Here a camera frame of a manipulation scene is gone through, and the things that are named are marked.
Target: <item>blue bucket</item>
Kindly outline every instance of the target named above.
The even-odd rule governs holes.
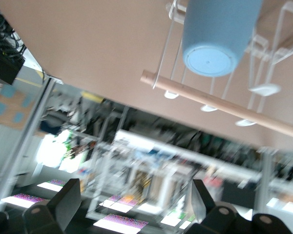
[[[231,73],[243,57],[262,0],[190,0],[183,31],[183,60],[206,77]]]

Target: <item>wooden rod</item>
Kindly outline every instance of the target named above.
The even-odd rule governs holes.
[[[153,85],[155,82],[155,78],[156,76],[154,73],[144,70],[140,81],[149,85]],[[264,126],[266,128],[269,128],[269,129],[272,129],[277,132],[293,137],[293,125],[291,124],[284,123],[277,119],[273,119],[271,117],[257,113],[253,110],[248,110],[232,102],[220,99],[213,95],[204,93],[200,90],[193,89],[189,86],[172,81],[165,77],[159,76],[159,79],[155,87],[159,89],[163,89],[163,90],[169,90],[185,98],[191,99],[193,101],[197,101],[204,105],[215,107],[218,110],[224,111],[228,114],[231,114],[240,118],[245,118],[249,121],[256,122],[258,125]]]

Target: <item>white shelf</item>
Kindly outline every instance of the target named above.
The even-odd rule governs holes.
[[[74,131],[74,130],[70,130],[70,131],[75,136],[87,138],[87,139],[90,139],[90,140],[93,140],[93,141],[97,141],[98,140],[98,137],[96,137],[96,136],[92,136],[92,135],[89,135],[89,134],[86,134],[86,133],[77,132],[77,131]]]
[[[131,149],[140,149],[145,151],[149,151],[151,149],[159,149],[169,154],[178,155],[182,159],[199,163],[203,166],[213,165],[216,169],[220,170],[220,173],[221,171],[223,171],[228,177],[238,177],[241,180],[251,179],[253,181],[258,181],[261,177],[261,174],[257,171],[237,166],[232,163],[228,163],[220,159],[186,150],[177,146],[166,144],[157,140],[153,140],[148,137],[131,133],[125,130],[119,130],[116,133],[113,144],[120,144]]]
[[[278,192],[285,192],[293,194],[293,182],[286,181],[285,179],[274,178],[269,187],[271,189],[276,189]]]

